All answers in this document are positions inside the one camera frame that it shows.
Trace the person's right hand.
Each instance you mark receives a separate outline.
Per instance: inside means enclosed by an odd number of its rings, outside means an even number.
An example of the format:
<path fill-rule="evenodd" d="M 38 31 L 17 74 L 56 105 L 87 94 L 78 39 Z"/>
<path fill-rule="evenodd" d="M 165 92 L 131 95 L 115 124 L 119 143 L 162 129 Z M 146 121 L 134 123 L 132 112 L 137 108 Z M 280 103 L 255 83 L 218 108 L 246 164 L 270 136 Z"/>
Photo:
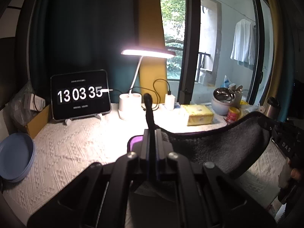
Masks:
<path fill-rule="evenodd" d="M 293 168 L 291 166 L 291 160 L 286 158 L 282 171 L 278 176 L 278 186 L 280 188 L 286 188 L 291 182 L 291 179 L 299 181 L 301 179 L 301 172 L 298 169 Z"/>

